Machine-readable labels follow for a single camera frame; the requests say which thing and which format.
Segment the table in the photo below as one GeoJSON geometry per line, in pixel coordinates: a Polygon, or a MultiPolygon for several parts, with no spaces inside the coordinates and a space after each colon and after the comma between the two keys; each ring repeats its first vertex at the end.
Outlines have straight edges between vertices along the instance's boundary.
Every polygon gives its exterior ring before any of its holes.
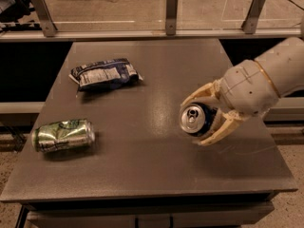
{"type": "Polygon", "coordinates": [[[208,147],[192,144],[179,126],[182,100],[229,67],[216,39],[74,43],[34,128],[87,118],[96,143],[87,151],[42,154],[28,140],[1,201],[26,206],[39,227],[83,227],[80,220],[90,227],[257,222],[274,209],[273,196],[296,190],[262,120],[208,147]],[[68,79],[78,65],[120,57],[143,82],[77,93],[68,79]]]}

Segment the robotic hand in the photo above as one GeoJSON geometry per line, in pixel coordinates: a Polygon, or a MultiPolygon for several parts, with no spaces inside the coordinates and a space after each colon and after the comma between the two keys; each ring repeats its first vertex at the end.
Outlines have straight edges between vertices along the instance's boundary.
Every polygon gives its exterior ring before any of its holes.
{"type": "Polygon", "coordinates": [[[216,143],[251,117],[263,117],[280,97],[304,89],[304,42],[288,38],[254,61],[229,68],[180,106],[181,128],[198,144],[216,143]]]}

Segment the silver can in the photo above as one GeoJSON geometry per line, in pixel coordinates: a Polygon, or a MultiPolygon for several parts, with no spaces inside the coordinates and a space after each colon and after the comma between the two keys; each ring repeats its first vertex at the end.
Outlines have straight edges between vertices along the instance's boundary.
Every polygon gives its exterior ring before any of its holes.
{"type": "Polygon", "coordinates": [[[201,136],[210,129],[215,114],[216,110],[206,104],[189,104],[180,110],[180,127],[190,135],[201,136]]]}
{"type": "Polygon", "coordinates": [[[87,119],[76,119],[40,126],[33,131],[31,140],[37,152],[53,152],[90,147],[95,141],[95,133],[87,119]]]}

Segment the metal bracket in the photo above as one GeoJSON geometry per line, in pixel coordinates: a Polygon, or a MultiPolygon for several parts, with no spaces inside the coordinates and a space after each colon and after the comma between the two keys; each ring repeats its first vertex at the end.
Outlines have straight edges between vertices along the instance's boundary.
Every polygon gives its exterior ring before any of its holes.
{"type": "Polygon", "coordinates": [[[167,0],[166,2],[165,32],[167,35],[176,34],[178,3],[179,0],[167,0]]]}
{"type": "Polygon", "coordinates": [[[52,22],[52,19],[48,12],[48,7],[45,0],[31,0],[32,5],[35,7],[35,10],[37,12],[39,21],[40,21],[40,27],[42,28],[42,31],[45,36],[54,36],[57,28],[52,22]]]}
{"type": "Polygon", "coordinates": [[[257,30],[257,22],[260,13],[266,0],[253,0],[249,8],[246,20],[243,22],[241,28],[246,34],[254,34],[257,30]]]}

